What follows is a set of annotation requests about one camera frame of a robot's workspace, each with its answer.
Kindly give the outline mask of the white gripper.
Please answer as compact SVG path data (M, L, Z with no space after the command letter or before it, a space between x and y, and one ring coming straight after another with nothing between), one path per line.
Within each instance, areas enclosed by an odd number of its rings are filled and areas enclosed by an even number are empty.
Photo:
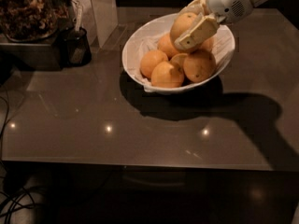
M184 32L175 44L183 49L199 46L217 33L220 24L238 22L253 10L250 0L193 0L178 14L197 15L192 26Z

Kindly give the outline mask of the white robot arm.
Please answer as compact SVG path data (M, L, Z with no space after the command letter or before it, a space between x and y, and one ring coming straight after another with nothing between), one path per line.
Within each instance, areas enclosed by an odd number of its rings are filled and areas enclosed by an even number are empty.
M196 18L186 32L174 39L174 45L182 51L191 51L216 34L221 25L246 18L255 7L267 1L193 0L177 14L177 18L187 12L196 14Z

